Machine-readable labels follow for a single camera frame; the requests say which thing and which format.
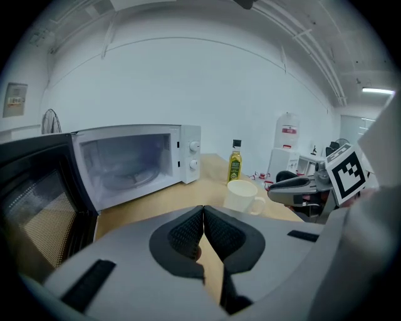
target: microwave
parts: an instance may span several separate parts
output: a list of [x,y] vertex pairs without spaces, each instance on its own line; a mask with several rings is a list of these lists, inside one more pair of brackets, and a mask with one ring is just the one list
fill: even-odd
[[74,132],[71,138],[97,211],[199,178],[200,126],[112,126]]
[[199,126],[121,125],[0,144],[0,229],[18,270],[41,283],[93,242],[102,209],[198,179],[200,141]]

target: white mug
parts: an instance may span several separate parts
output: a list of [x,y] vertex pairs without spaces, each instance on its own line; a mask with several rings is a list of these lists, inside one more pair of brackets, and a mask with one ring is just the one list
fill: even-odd
[[223,205],[225,208],[248,213],[248,211],[250,211],[252,208],[252,205],[256,202],[259,202],[262,203],[260,211],[249,213],[258,215],[263,211],[266,201],[263,197],[256,196],[258,189],[254,184],[238,179],[229,182],[227,187],[228,192]]

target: olive oil bottle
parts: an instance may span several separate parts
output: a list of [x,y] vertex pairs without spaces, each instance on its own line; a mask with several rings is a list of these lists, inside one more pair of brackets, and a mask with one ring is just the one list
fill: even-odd
[[239,179],[239,176],[241,175],[242,157],[239,154],[239,149],[241,148],[241,141],[234,139],[232,141],[232,148],[233,151],[229,159],[227,182]]

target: bottle cap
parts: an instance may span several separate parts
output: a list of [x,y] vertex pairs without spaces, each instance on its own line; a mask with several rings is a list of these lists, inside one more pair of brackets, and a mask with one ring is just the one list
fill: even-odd
[[241,147],[241,140],[240,139],[234,139],[232,141],[232,146],[233,147]]

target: bottle label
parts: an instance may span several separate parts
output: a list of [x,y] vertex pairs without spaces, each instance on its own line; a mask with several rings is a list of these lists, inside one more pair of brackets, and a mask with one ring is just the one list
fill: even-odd
[[229,178],[230,181],[232,181],[233,179],[239,178],[239,165],[240,165],[240,162],[238,160],[233,160],[231,162],[230,178]]

